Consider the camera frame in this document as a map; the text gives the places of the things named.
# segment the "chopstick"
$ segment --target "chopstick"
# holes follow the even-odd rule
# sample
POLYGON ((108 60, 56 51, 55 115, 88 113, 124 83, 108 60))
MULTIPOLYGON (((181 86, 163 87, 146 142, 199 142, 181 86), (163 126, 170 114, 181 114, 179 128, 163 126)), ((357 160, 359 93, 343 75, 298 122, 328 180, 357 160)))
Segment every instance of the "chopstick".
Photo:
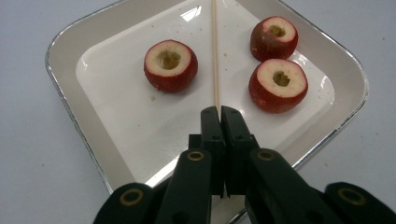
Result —
POLYGON ((214 93, 215 93, 215 107, 219 108, 219 75, 218 75, 218 25, 217 25, 217 7, 216 1, 212 0, 212 53, 213 53, 213 78, 214 78, 214 93))

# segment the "apple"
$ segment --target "apple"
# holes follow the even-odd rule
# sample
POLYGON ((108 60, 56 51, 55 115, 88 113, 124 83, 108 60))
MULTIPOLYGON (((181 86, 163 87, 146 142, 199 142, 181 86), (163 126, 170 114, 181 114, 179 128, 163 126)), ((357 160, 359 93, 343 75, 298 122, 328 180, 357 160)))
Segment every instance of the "apple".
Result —
POLYGON ((288 59, 295 51, 298 33, 287 19, 274 16, 260 21, 251 32, 250 52, 257 60, 288 59))
POLYGON ((305 98, 308 82, 299 64, 284 59, 269 59, 254 70, 248 91, 260 109, 280 114, 293 109, 305 98))
POLYGON ((187 89, 198 72, 198 60, 187 45, 164 40, 151 47, 144 62, 149 83, 159 91, 179 92, 187 89))

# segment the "apple hole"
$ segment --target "apple hole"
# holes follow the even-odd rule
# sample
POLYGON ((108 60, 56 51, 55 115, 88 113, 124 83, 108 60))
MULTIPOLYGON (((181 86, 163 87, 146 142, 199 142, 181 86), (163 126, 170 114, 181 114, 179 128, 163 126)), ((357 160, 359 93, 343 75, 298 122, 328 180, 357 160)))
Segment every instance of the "apple hole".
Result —
POLYGON ((287 87, 290 83, 290 79, 282 71, 275 72, 273 80, 278 86, 281 87, 287 87))
POLYGON ((166 70, 174 69, 180 62, 180 55, 176 52, 165 50, 157 57, 157 64, 166 70))
POLYGON ((285 29, 280 28, 278 25, 270 26, 270 32, 277 37, 282 37, 286 34, 285 29))

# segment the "cut apple top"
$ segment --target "cut apple top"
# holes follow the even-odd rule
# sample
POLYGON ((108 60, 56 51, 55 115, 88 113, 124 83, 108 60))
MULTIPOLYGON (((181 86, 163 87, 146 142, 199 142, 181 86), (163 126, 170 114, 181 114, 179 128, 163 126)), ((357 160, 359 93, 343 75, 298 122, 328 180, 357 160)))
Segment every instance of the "cut apple top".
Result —
POLYGON ((296 36, 296 30, 288 20, 282 17, 271 17, 262 23, 265 34, 272 34, 281 42, 289 42, 296 36))
POLYGON ((183 73, 191 62, 191 52, 184 45, 175 44, 173 40, 163 41, 148 50, 145 64, 150 64, 151 74, 173 77, 183 73))
POLYGON ((260 84, 279 97, 294 97, 307 86, 303 69, 297 63, 271 59, 263 63, 257 71, 260 84))

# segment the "white tray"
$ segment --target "white tray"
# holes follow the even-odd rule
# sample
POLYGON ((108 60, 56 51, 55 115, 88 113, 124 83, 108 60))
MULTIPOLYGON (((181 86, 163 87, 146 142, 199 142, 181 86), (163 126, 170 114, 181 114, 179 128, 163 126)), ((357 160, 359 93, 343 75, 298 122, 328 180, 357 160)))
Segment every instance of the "white tray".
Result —
MULTIPOLYGON (((64 105, 111 192, 129 182, 156 185, 172 172, 200 111, 215 104, 212 2, 123 1, 76 21, 49 46, 46 64, 64 105), (191 47, 199 71, 181 93, 151 87, 143 60, 154 44, 175 39, 191 47)), ((358 60, 298 13, 276 0, 224 0, 216 7, 219 104, 238 109, 261 147, 297 167, 363 106, 368 83, 358 60), (266 114, 248 95, 259 64, 248 49, 260 20, 279 15, 299 32, 290 57, 305 71, 309 91, 293 110, 266 114)), ((216 199, 213 223, 229 220, 243 198, 216 199)))

